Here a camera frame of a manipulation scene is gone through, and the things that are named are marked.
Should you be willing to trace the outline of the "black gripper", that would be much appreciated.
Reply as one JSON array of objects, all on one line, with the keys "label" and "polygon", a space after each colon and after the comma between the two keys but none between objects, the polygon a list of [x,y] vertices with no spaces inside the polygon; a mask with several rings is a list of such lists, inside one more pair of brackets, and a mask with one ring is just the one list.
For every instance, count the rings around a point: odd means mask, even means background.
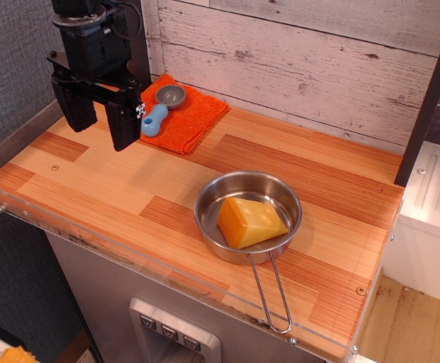
[{"label": "black gripper", "polygon": [[126,28],[62,28],[63,51],[51,51],[51,84],[74,132],[97,122],[93,103],[105,110],[115,151],[140,138],[137,108],[141,82],[129,70],[131,39]]}]

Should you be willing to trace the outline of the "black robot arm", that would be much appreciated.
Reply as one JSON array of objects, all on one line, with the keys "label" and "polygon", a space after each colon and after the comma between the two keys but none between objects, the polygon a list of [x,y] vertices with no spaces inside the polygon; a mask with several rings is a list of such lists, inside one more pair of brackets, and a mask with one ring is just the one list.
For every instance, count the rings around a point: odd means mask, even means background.
[{"label": "black robot arm", "polygon": [[64,51],[51,51],[51,84],[69,126],[81,132],[105,107],[113,147],[139,139],[141,83],[128,69],[132,59],[124,4],[120,1],[54,1],[52,21]]}]

